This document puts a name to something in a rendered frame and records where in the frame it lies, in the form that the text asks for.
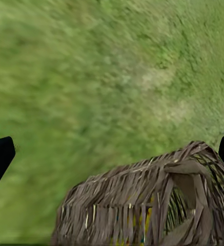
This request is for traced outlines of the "wicker basket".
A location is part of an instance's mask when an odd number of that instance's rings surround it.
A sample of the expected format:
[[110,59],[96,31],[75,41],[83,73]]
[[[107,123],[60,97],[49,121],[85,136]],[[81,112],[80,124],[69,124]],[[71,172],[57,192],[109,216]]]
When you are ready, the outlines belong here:
[[111,246],[112,234],[112,246],[121,246],[123,235],[124,246],[128,235],[129,246],[224,246],[221,157],[204,141],[190,141],[69,189],[57,209],[52,246]]

